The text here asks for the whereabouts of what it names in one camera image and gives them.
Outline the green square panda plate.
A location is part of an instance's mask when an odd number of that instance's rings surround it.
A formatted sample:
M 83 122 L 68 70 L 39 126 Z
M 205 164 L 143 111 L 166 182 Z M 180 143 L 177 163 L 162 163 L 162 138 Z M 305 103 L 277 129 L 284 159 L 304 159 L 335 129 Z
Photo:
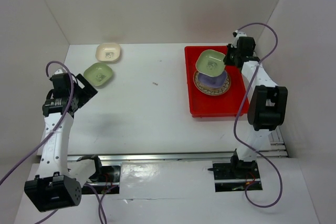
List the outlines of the green square panda plate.
M 224 53 L 212 49 L 205 50 L 196 61 L 196 70 L 209 77 L 218 77 L 225 70 L 225 57 L 226 55 Z
M 83 76 L 94 87 L 101 87 L 111 80 L 113 70 L 105 63 L 96 62 L 84 71 Z

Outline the purple square panda plate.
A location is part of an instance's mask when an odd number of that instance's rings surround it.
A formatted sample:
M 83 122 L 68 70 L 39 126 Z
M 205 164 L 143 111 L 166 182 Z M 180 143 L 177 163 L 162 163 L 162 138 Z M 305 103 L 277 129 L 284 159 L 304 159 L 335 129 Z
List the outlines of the purple square panda plate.
M 220 88 L 225 83 L 227 79 L 227 72 L 223 71 L 217 77 L 210 77 L 203 73 L 199 73 L 197 79 L 201 84 L 213 89 L 217 89 Z

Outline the cream square panda plate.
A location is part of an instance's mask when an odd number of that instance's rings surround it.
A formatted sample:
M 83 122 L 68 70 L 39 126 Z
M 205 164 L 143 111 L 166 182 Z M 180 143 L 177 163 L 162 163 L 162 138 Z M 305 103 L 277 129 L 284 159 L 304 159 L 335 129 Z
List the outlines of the cream square panda plate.
M 95 57 L 105 63 L 117 62 L 121 56 L 121 46 L 117 43 L 102 43 L 96 49 Z

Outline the round floral brown-rimmed plate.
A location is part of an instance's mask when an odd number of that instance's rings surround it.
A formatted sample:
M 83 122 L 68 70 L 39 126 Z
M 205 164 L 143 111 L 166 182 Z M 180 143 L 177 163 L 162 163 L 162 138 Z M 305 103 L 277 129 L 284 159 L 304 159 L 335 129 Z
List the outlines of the round floral brown-rimmed plate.
M 230 75 L 226 71 L 223 72 L 223 74 L 226 75 L 226 79 L 219 88 L 212 88 L 212 87 L 206 86 L 205 84 L 202 84 L 198 79 L 200 77 L 200 74 L 201 73 L 199 73 L 198 71 L 195 71 L 193 81 L 197 89 L 203 94 L 210 95 L 210 96 L 219 96 L 219 95 L 225 94 L 230 89 L 231 78 L 230 78 Z

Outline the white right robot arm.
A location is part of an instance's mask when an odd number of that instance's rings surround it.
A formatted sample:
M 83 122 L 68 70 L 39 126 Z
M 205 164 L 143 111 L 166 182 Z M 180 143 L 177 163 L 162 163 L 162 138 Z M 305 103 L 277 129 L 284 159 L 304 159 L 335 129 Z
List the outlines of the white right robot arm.
M 234 41 L 227 45 L 224 63 L 234 66 L 248 81 L 243 101 L 251 93 L 247 120 L 251 125 L 247 140 L 242 141 L 230 158 L 229 172 L 235 178 L 257 168 L 257 151 L 268 136 L 285 119 L 288 90 L 272 81 L 264 70 L 260 59 L 255 56 L 256 43 L 244 32 L 233 33 Z

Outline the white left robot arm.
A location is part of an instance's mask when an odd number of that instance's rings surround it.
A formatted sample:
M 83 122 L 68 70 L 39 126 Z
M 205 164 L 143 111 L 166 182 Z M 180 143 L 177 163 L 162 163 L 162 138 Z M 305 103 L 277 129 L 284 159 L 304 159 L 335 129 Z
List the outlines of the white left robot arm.
M 68 168 L 68 145 L 75 112 L 98 91 L 78 74 L 55 73 L 50 78 L 51 89 L 43 105 L 45 137 L 40 164 L 34 179 L 26 181 L 24 192 L 40 212 L 79 205 L 86 182 L 103 177 L 103 167 L 97 155 L 78 158 Z

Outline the red plastic bin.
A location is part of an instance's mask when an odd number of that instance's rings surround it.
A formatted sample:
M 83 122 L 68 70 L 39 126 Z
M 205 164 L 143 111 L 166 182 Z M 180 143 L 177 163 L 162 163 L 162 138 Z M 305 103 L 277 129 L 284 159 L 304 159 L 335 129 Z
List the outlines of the red plastic bin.
M 246 92 L 243 76 L 237 68 L 233 66 L 225 68 L 230 77 L 230 87 L 224 94 L 216 96 L 204 94 L 194 83 L 196 61 L 207 49 L 227 53 L 226 46 L 186 46 L 184 48 L 190 113 L 194 118 L 236 116 Z

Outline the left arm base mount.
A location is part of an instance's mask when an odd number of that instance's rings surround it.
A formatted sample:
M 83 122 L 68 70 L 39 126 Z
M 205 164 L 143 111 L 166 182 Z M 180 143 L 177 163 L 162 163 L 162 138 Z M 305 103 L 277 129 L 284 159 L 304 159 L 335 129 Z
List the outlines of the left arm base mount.
M 97 192 L 103 194 L 120 193 L 121 164 L 103 165 L 100 174 L 91 175 L 86 181 Z

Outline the aluminium front rail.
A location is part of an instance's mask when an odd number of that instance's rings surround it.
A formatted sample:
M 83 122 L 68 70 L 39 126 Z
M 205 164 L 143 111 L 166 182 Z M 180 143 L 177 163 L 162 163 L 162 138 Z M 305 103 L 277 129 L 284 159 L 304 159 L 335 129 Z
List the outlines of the aluminium front rail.
M 227 159 L 233 152 L 98 155 L 102 162 L 151 162 Z

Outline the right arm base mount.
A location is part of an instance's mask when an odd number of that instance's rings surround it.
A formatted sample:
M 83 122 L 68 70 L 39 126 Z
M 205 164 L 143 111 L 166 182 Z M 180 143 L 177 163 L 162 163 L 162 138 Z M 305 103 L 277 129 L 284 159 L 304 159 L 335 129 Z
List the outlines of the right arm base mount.
M 257 164 L 252 168 L 233 168 L 230 163 L 213 163 L 207 169 L 213 173 L 215 192 L 233 192 L 248 190 L 262 190 L 262 183 Z

